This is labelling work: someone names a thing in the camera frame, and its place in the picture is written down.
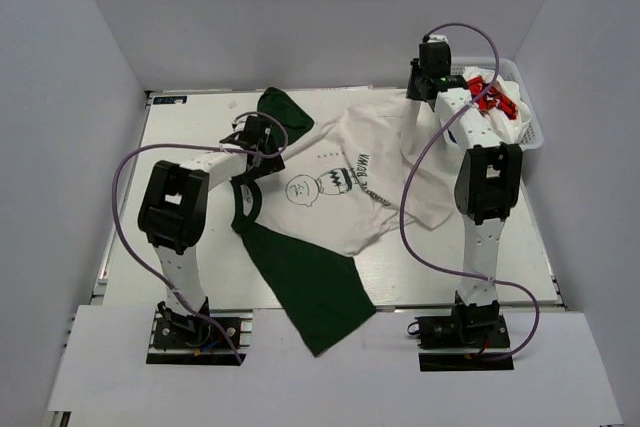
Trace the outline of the white t shirt red print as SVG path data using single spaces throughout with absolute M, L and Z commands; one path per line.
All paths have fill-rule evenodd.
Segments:
M 518 140 L 512 140 L 506 134 L 500 134 L 498 128 L 490 120 L 491 114 L 506 115 L 510 120 L 515 120 L 518 117 L 516 104 L 502 90 L 496 89 L 498 77 L 490 90 L 478 100 L 475 108 L 488 122 L 492 131 L 504 142 L 520 144 Z M 465 79 L 465 81 L 470 88 L 471 97 L 480 93 L 489 82 L 481 76 Z M 451 117 L 450 114 L 439 117 L 433 112 L 434 106 L 435 101 L 408 101 L 409 113 L 404 118 L 401 128 L 401 152 L 408 160 L 414 161 L 431 136 Z

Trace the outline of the white green raglan t shirt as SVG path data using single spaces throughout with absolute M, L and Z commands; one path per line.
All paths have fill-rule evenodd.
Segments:
M 445 175 L 411 169 L 421 107 L 389 93 L 312 115 L 273 87 L 258 100 L 284 167 L 233 183 L 231 226 L 314 356 L 375 314 L 356 256 L 401 225 L 435 230 L 452 215 Z

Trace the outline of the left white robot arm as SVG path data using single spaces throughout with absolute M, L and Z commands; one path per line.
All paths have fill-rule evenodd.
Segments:
M 138 228 L 153 246 L 167 282 L 158 311 L 191 346 L 205 343 L 212 327 L 196 254 L 209 193 L 230 180 L 256 180 L 284 169 L 289 135 L 280 121 L 249 112 L 232 127 L 230 135 L 199 156 L 182 163 L 156 162 L 138 214 Z

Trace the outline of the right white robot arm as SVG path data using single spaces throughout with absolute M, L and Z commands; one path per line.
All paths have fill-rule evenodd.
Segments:
M 465 79 L 451 73 L 452 55 L 443 35 L 423 37 L 411 61 L 407 96 L 428 103 L 448 124 L 463 157 L 454 185 L 455 206 L 462 215 L 465 244 L 462 277 L 450 316 L 431 321 L 426 332 L 458 346 L 474 346 L 498 327 L 495 287 L 499 241 L 517 204 L 521 148 L 504 142 L 472 101 Z

